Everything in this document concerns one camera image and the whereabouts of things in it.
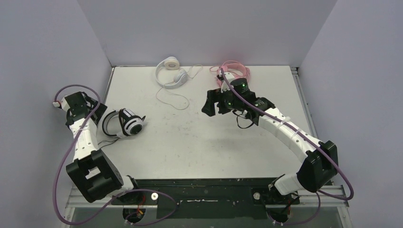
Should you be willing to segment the black white headphones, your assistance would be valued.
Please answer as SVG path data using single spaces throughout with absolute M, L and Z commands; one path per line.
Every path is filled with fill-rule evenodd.
M 118 119 L 120 128 L 117 133 L 110 133 L 108 131 L 108 124 L 115 117 Z M 114 138 L 114 140 L 112 140 L 112 141 L 103 140 L 103 141 L 99 142 L 98 145 L 100 145 L 102 143 L 108 143 L 108 144 L 102 145 L 100 147 L 100 149 L 114 144 L 119 139 L 123 139 L 125 137 L 134 136 L 134 135 L 139 134 L 144 129 L 144 126 L 146 125 L 145 119 L 146 119 L 146 116 L 141 117 L 141 116 L 135 114 L 130 109 L 126 109 L 126 108 L 122 108 L 119 111 L 113 110 L 113 111 L 109 112 L 104 117 L 101 127 L 102 127 L 102 132 L 106 136 L 108 136 L 110 138 Z

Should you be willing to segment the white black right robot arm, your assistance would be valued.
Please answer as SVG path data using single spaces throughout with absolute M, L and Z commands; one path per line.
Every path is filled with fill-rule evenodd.
M 246 79 L 234 79 L 230 85 L 223 83 L 222 88 L 209 90 L 202 112 L 208 116 L 240 112 L 243 118 L 273 134 L 302 163 L 296 173 L 282 175 L 269 186 L 273 202 L 281 203 L 297 190 L 315 193 L 337 175 L 337 147 L 333 142 L 322 142 L 298 128 L 271 101 L 250 91 Z

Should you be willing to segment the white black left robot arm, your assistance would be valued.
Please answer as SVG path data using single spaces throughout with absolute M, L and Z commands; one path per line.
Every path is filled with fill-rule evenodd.
M 77 139 L 72 163 L 66 171 L 75 186 L 92 203 L 106 196 L 123 193 L 130 204 L 142 199 L 142 191 L 131 176 L 122 176 L 102 151 L 97 141 L 97 129 L 114 139 L 134 136 L 144 128 L 144 117 L 129 109 L 107 112 L 107 106 L 85 92 L 65 96 L 61 109 L 67 113 L 66 125 Z

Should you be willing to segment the pink headphones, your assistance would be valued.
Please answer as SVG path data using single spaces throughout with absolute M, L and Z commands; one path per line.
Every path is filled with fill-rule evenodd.
M 220 74 L 221 69 L 223 69 L 224 72 L 231 73 L 235 79 L 245 78 L 247 82 L 250 81 L 250 69 L 238 61 L 235 60 L 225 61 L 221 65 L 210 67 L 209 71 L 211 73 L 214 73 L 215 76 L 217 76 Z

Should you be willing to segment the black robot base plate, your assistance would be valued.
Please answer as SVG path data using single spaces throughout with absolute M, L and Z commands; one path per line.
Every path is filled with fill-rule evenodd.
M 145 220 L 145 212 L 156 210 L 157 219 L 266 219 L 291 217 L 291 209 L 305 204 L 315 194 L 297 190 L 281 196 L 269 188 L 274 178 L 220 179 L 142 179 L 143 191 L 113 200 L 111 207 L 122 207 L 129 221 Z

